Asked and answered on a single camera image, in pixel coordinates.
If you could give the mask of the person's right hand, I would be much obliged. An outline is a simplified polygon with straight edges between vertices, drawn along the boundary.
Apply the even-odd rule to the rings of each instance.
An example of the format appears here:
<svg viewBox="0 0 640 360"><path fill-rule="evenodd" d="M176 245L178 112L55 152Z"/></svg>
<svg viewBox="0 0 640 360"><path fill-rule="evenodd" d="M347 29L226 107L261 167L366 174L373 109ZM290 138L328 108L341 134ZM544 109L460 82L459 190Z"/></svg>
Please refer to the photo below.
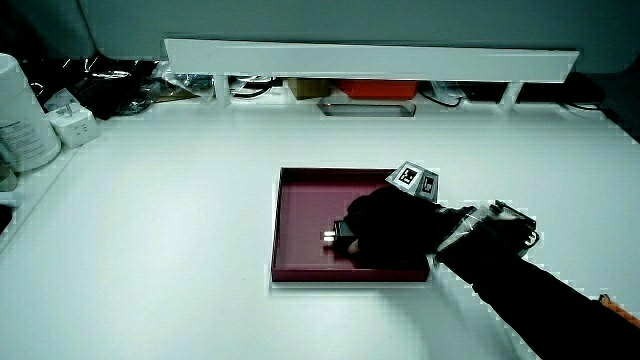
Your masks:
<svg viewBox="0 0 640 360"><path fill-rule="evenodd" d="M351 233L337 248L372 266L422 260L452 235L473 206L449 208L437 202L438 175L404 162L386 185L347 207Z"/></svg>

